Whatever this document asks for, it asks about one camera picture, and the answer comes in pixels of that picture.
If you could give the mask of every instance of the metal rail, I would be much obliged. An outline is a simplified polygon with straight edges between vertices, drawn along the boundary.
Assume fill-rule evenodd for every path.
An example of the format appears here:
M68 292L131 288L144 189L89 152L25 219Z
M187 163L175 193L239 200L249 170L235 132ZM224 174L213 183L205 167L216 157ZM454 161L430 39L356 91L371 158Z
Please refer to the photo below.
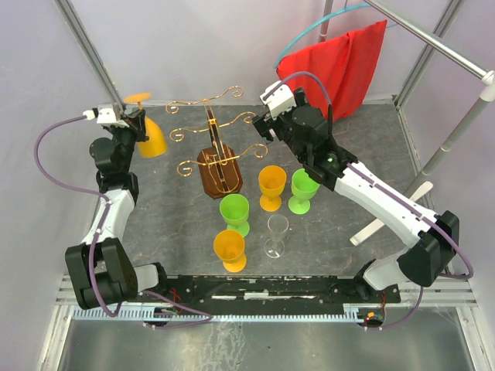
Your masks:
M410 197L412 193L426 180L429 179L433 170L439 165L439 163L447 156L447 154L452 150L454 145L459 141L459 139L466 133L466 131L471 127L473 122L481 115L484 109L490 104L481 98L478 98L474 102L473 106L467 111L462 120L457 124L456 128L450 133L447 139L442 143L442 145L436 150L433 156L428 160L426 165L421 169L421 171L416 175L412 183L404 192L406 197Z
M330 14L332 12L333 0L326 0L325 2L325 10L323 10L323 16ZM319 29L319 38L318 43L321 43L326 40L326 32L328 31L328 22L325 21L322 23L322 26Z
M447 31L449 30L450 25L452 25L452 22L456 18L459 10L462 8L465 2L466 0L450 0L449 4L445 7L445 10L442 13L442 16L440 17L438 23L433 29L433 34L437 35L440 38L445 36ZM429 44L425 45L425 47L421 51L421 54L416 60L414 67L412 67L408 78L405 79L404 86L402 87L401 92L399 93L399 95L397 95L397 98L395 98L395 105L397 106L397 108L400 109L402 106L404 106L405 102L411 96L412 91L423 75L426 66L432 59L434 52L435 50Z
M387 304L388 307L410 307L418 299L419 286L411 282L404 282L398 285L401 293L401 302L398 304ZM63 276L60 290L56 298L56 305L69 305L77 307L76 295L68 275ZM167 307L167 304L160 304L160 307ZM377 308L380 304L349 303L344 307L352 308ZM471 287L467 281L452 280L450 278L439 277L430 288L425 288L421 307L474 307L477 306Z
M80 48L83 50L84 54L87 57L91 67L93 67L96 76L102 83L105 91L108 96L114 101L119 108L122 110L124 106L124 102L122 98L115 89L114 84L111 81L108 72L106 71L103 62L101 61L100 56L96 48L91 43L89 37L87 37L86 31L84 30L83 23L80 21L77 13L72 6L70 0L55 0L56 5L59 7L60 13L65 18L67 25L69 25L72 33L76 37L77 42L79 43Z
M483 79L486 76L486 74L489 72L487 69L482 68L481 66L474 63L472 60L466 58L459 52L455 51L452 47L450 47L444 40L440 39L437 35L434 35L431 32L426 31L420 25L414 22L412 19L409 19L404 15L399 14L395 9L393 9L389 5L385 5L384 3L378 0L364 0L364 1L367 2L369 5L371 5L373 8L375 8L376 10L378 10L379 12L386 15L388 18L396 21L396 23L407 29L410 33L417 36L425 43L431 45L441 54L453 60L454 62L459 64L463 69L471 72L471 74L478 77L479 79Z

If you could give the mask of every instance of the wooden base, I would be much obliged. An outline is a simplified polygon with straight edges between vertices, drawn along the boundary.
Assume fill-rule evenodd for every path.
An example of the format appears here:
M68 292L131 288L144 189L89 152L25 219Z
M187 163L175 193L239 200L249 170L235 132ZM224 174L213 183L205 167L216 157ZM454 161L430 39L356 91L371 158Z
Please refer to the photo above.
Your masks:
M225 153L230 152L235 156L231 148L224 145ZM199 154L198 162L207 162L205 154L213 156L213 148L205 148ZM212 199L219 199L231 193L239 193L242 187L242 177L236 160L229 161L226 165L200 166L201 180L203 181L204 192ZM225 182L221 182L219 170L224 174Z

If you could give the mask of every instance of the red cloth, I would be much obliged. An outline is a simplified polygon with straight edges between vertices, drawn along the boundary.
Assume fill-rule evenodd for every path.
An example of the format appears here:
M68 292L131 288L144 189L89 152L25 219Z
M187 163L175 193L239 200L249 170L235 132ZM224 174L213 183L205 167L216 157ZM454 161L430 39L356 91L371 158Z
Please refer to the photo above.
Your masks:
M386 28L386 20L377 22L286 56L277 67L278 77L284 79L297 71L314 73L330 95L333 120L350 116L363 103L370 86ZM302 87L310 104L327 116L325 97L312 79L295 77L288 86L292 90Z

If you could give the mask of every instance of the blue cable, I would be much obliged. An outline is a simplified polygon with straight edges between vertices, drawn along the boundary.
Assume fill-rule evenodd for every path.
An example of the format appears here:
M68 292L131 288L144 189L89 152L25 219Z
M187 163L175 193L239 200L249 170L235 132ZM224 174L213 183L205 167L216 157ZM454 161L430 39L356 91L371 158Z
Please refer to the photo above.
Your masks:
M277 57L277 60L275 61L275 64L273 65L273 68L277 68L278 64L280 63L280 61L282 60L282 58L285 56L285 54L287 54L287 52L300 40L302 39L304 36L306 36L308 34L308 32L312 31L315 27L321 25L322 23L328 21L329 19L332 19L334 17L337 17L338 15L341 15L343 13L347 13L347 12L352 12L353 10L356 10L356 9L361 9L361 8L367 8L369 7L368 4L358 4L358 5L353 5L353 6L350 6L349 8L347 8L347 1L345 2L344 4L344 8L341 9L341 10L337 10L336 12L333 12L333 13L330 13L328 15L325 15L323 18L321 18L320 20L314 22L310 27L308 27L307 29L305 29L304 31L302 31L297 37L295 37L283 50L282 52L278 55ZM387 26L387 28L391 28L391 27L395 27L397 26L398 24L395 23L393 25L390 25L390 26Z

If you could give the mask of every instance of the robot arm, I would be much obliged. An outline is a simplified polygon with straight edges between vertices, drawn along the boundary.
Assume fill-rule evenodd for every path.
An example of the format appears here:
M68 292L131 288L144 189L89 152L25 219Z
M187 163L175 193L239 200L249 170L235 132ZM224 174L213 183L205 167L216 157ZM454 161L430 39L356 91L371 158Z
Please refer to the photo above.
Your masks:
M424 219L434 220L456 243L459 219L448 211L439 216L381 181L336 143L331 106L326 120L319 109L309 105L302 89L293 93L282 85L268 97L267 92L277 84L260 96L268 111L253 118L258 133L267 141L276 136L286 143L315 182L360 204L405 244L402 251L368 263L362 273L366 283L374 290L408 280L431 286L456 252Z
M112 134L98 138L90 145L90 155L97 167L96 180L100 193L106 195L111 207L101 228L98 224L105 213L107 201L100 199L92 226L81 244L69 247L65 253L67 269L77 302L83 309L99 304L90 283L89 249L97 233L94 267L104 262L106 271L96 273L98 290L105 303L133 299L138 291L158 284L159 272L154 264L134 268L121 244L125 224L138 200L137 176L129 172L135 143L147 139L145 111L121 113L113 104L102 104L84 114Z

